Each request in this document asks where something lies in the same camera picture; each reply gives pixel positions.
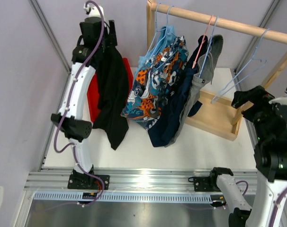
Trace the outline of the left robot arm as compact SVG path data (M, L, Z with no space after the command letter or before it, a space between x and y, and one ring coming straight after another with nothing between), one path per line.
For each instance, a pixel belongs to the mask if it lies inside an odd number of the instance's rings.
M68 189L101 192L108 189L110 177L94 173L88 141L92 122L83 119L83 106L104 50L117 45L116 28L114 20L109 20L102 30L101 20L96 17L81 22L80 28L81 35L72 51L72 70L63 104L58 113L51 115L51 121L57 127L54 150L62 153L68 147L72 148L75 166Z

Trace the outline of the black shorts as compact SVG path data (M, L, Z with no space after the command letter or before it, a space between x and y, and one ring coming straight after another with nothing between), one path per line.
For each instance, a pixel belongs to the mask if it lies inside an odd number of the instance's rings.
M115 46L105 49L97 69L100 113L94 129L107 134L111 148L116 150L129 129L127 119L121 116L129 94L128 75L123 58Z

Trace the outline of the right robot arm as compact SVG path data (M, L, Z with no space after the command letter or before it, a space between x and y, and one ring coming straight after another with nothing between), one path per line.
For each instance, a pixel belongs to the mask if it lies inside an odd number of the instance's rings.
M287 88L284 97L274 97L262 86L236 91L232 107L251 102L242 111L258 137L254 148L257 189L253 205L240 192L229 168L215 167L209 176L188 179L196 192L221 192L230 214L231 227L277 227L287 199Z

